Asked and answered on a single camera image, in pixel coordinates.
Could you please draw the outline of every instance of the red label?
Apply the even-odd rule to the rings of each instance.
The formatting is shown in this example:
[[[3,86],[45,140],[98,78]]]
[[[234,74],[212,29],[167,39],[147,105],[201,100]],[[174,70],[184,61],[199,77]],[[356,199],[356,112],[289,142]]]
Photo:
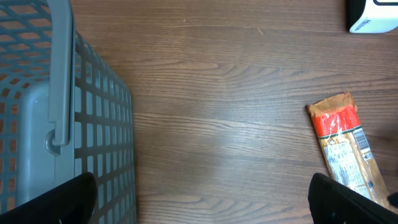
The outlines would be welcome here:
[[[329,136],[361,125],[352,105],[336,113],[313,117],[312,122],[318,137]]]

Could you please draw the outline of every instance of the gray plastic basket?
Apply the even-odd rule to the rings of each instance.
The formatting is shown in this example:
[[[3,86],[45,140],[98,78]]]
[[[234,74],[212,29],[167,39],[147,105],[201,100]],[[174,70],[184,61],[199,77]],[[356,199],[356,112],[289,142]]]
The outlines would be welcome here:
[[[135,223],[130,92],[75,32],[68,0],[0,0],[0,213],[82,172],[90,223]]]

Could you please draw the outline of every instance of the perforated basket wall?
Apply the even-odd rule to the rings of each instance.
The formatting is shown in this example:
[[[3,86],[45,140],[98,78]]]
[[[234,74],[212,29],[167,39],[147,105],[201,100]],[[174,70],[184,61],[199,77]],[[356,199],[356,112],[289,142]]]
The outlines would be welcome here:
[[[21,100],[29,88],[49,79],[51,36],[46,1],[0,0],[0,213],[14,208],[18,197]],[[70,140],[75,176],[92,172],[96,177],[90,223],[135,223],[130,92],[77,33],[75,48]]]

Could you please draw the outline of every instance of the snack package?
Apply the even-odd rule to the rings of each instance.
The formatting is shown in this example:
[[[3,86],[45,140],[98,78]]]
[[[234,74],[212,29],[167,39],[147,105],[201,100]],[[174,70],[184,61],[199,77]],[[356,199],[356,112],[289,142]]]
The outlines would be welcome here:
[[[308,105],[332,178],[394,211],[356,110],[350,93]]]

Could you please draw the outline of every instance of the nutrition label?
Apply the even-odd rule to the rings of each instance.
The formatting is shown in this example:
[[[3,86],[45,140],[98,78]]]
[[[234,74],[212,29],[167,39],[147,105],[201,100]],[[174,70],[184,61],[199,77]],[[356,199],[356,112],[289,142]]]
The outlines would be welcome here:
[[[324,150],[336,181],[370,199],[351,144],[341,142],[325,146]]]

